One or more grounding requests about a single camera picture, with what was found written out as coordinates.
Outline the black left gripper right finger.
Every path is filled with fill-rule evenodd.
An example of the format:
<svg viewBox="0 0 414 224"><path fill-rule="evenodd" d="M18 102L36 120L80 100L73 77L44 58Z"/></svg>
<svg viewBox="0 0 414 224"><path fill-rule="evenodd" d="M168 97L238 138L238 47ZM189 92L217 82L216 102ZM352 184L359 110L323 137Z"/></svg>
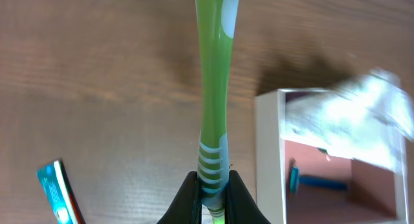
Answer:
<svg viewBox="0 0 414 224"><path fill-rule="evenodd" d="M235 170L230 170L224 200L225 224L270 224Z"/></svg>

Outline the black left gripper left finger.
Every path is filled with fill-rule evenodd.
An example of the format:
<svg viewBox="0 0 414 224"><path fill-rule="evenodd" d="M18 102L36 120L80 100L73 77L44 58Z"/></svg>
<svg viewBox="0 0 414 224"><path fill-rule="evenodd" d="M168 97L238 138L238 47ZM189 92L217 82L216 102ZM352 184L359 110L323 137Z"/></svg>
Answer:
<svg viewBox="0 0 414 224"><path fill-rule="evenodd" d="M197 172L190 171L157 224L201 224L201 221L201 183Z"/></svg>

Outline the blue disposable razor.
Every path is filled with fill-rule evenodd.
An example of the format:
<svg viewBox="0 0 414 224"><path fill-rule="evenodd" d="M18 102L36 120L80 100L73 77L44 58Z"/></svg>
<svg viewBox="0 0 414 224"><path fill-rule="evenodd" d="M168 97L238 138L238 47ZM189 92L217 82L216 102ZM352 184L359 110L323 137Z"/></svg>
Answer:
<svg viewBox="0 0 414 224"><path fill-rule="evenodd" d="M300 185L327 188L331 190L347 190L347 184L344 182L301 175L300 169L297 166L292 166L289 170L289 192L297 194Z"/></svg>

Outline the teal small packet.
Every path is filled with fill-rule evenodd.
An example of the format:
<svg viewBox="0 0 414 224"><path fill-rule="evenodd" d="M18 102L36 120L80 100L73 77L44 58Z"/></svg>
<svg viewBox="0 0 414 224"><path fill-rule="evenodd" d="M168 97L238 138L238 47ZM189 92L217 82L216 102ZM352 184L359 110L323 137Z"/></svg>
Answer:
<svg viewBox="0 0 414 224"><path fill-rule="evenodd" d="M36 171L58 224L85 224L61 158Z"/></svg>

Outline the green white toothbrush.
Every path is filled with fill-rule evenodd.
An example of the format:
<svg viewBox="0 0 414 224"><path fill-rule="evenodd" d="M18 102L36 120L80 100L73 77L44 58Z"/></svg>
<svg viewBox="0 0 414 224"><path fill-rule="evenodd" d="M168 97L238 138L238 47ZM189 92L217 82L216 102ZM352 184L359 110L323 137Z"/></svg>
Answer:
<svg viewBox="0 0 414 224"><path fill-rule="evenodd" d="M239 0L195 0L202 76L197 176L201 203L213 223L225 223L230 159L227 97Z"/></svg>

